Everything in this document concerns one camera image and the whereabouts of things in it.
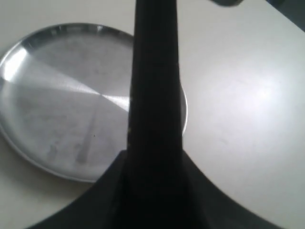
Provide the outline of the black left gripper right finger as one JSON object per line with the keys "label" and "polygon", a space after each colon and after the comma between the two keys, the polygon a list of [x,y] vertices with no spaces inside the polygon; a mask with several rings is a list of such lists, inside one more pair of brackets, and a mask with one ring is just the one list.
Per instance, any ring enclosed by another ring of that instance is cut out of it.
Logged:
{"label": "black left gripper right finger", "polygon": [[195,204],[196,217],[205,229],[278,229],[218,189],[183,152],[183,167]]}

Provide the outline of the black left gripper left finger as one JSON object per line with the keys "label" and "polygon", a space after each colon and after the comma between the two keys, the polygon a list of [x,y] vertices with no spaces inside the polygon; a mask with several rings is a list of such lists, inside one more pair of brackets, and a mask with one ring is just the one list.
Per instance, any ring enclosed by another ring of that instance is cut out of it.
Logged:
{"label": "black left gripper left finger", "polygon": [[79,198],[30,229],[105,229],[113,200],[122,180],[126,150],[121,151],[106,172]]}

